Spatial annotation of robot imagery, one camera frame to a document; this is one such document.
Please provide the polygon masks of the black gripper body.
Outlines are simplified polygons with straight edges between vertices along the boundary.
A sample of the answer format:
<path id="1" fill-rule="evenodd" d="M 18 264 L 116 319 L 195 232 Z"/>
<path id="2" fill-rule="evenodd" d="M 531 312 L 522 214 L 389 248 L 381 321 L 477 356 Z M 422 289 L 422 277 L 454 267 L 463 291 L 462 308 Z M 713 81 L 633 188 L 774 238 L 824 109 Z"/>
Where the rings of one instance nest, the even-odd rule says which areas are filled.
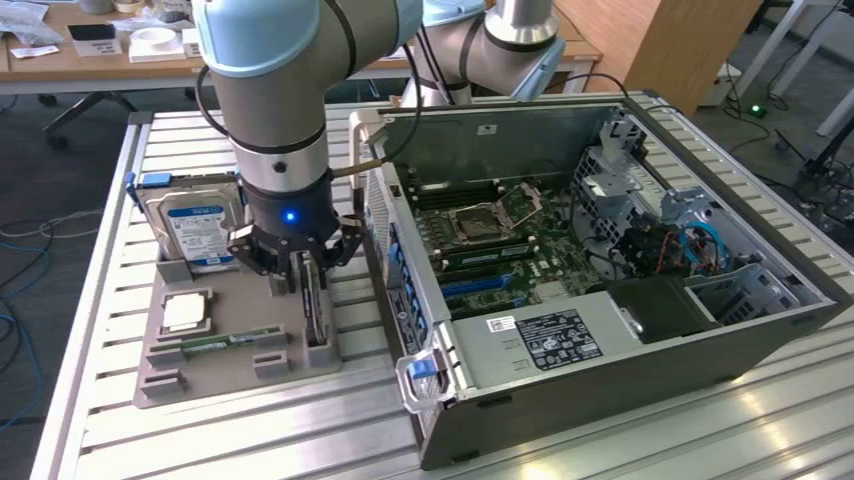
<path id="1" fill-rule="evenodd" d="M 261 243 L 271 248 L 306 250 L 323 245 L 339 229 L 333 205 L 333 176 L 326 172 L 305 189 L 273 192 L 243 181 Z"/>

